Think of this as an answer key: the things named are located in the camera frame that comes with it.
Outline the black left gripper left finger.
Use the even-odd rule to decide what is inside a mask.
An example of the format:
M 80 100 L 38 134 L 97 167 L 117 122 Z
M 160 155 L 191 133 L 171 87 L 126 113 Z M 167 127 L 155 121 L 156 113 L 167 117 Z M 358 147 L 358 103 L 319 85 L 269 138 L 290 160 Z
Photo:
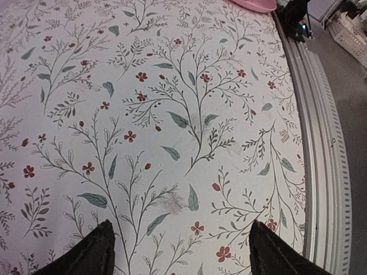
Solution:
M 114 273 L 114 267 L 115 234 L 112 223 L 105 220 L 70 251 L 36 271 L 35 274 L 109 275 Z

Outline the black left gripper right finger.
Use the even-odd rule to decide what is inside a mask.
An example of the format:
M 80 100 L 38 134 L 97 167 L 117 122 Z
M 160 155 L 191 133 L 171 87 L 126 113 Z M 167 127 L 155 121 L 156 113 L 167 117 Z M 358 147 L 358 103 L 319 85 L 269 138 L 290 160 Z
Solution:
M 249 233 L 250 263 L 253 275 L 326 275 L 296 252 L 264 223 L 255 220 Z

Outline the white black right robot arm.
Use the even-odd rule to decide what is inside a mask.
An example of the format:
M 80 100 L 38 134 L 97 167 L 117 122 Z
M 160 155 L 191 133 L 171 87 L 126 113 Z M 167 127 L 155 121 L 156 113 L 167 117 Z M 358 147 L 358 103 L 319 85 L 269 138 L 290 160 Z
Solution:
M 305 37 L 311 37 L 311 29 L 307 23 L 302 23 L 305 16 L 309 19 L 308 3 L 310 0 L 288 1 L 287 4 L 277 4 L 276 13 L 285 35 L 296 42 L 305 43 Z

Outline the floral table cover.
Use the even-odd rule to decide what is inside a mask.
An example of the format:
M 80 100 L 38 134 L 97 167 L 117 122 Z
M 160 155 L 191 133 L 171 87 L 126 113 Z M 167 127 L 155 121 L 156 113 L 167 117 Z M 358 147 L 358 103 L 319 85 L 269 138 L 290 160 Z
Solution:
M 271 14 L 230 1 L 1 2 L 1 273 L 111 221 L 115 274 L 250 274 L 304 243 L 303 146 Z

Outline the pink saucer plate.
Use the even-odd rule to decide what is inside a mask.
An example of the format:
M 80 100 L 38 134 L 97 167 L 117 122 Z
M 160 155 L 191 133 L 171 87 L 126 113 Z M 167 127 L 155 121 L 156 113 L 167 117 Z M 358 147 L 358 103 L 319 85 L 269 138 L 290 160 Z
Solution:
M 231 2 L 258 13 L 269 13 L 277 9 L 275 0 L 231 0 Z

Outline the aluminium front rail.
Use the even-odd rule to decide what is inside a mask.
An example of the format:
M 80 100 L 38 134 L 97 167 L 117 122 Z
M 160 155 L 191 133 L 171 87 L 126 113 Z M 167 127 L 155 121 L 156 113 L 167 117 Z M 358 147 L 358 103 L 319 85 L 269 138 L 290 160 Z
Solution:
M 319 59 L 288 37 L 272 13 L 296 95 L 306 171 L 304 256 L 331 274 L 350 274 L 352 185 L 342 124 Z

